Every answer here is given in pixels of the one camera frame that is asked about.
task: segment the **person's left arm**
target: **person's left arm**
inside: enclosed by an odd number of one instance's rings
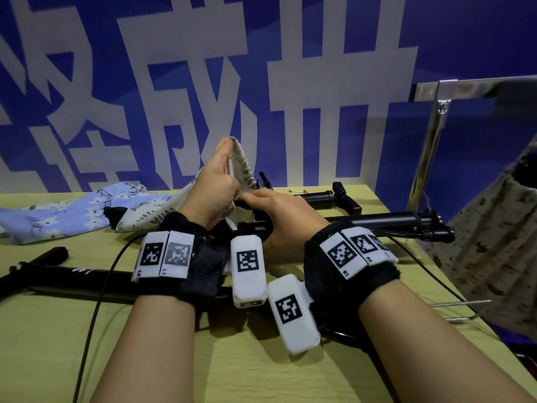
[[[210,230],[236,198],[228,175],[231,139],[222,139],[178,210]],[[194,306],[170,296],[139,296],[91,401],[192,402]]]

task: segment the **person's right arm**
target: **person's right arm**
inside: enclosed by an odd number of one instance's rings
[[[240,199],[271,217],[269,261],[303,258],[305,242],[328,224],[300,197],[259,189]],[[401,281],[373,291],[358,313],[402,402],[535,402]]]

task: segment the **qr code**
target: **qr code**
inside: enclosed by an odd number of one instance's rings
[[[161,259],[163,246],[163,243],[146,243],[146,245],[143,247],[140,265],[151,266],[154,264],[158,264]]]
[[[352,250],[352,248],[345,241],[336,244],[326,254],[340,269],[345,264],[353,260],[354,257],[358,256],[357,253]]]
[[[302,317],[302,311],[300,311],[299,303],[294,294],[276,301],[276,309],[278,310],[282,324]]]
[[[191,245],[181,243],[168,243],[164,262],[175,266],[188,267],[190,261]]]
[[[257,260],[257,250],[245,250],[237,252],[237,270],[249,271],[259,270],[259,262]]]
[[[368,235],[371,240],[373,241],[373,243],[375,243],[379,248],[381,248],[382,250],[388,250],[388,248],[386,246],[384,246],[384,243],[382,243],[378,237],[376,236],[373,236],[373,235]]]
[[[352,242],[358,247],[358,250],[362,254],[371,253],[372,251],[379,250],[377,246],[373,244],[371,239],[367,235],[358,235],[351,237]]]

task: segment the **blue floral fabric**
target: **blue floral fabric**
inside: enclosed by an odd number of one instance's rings
[[[0,226],[17,244],[75,236],[109,226],[103,214],[106,206],[131,208],[169,198],[169,194],[150,194],[143,185],[118,182],[75,200],[22,210],[0,208]]]

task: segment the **metal rack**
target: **metal rack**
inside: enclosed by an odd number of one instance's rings
[[[440,134],[446,124],[451,102],[453,100],[496,97],[494,90],[505,81],[537,81],[537,75],[440,80],[438,82],[418,83],[413,87],[409,101],[432,101],[433,105],[406,210],[418,210],[420,207],[421,197],[429,178]]]

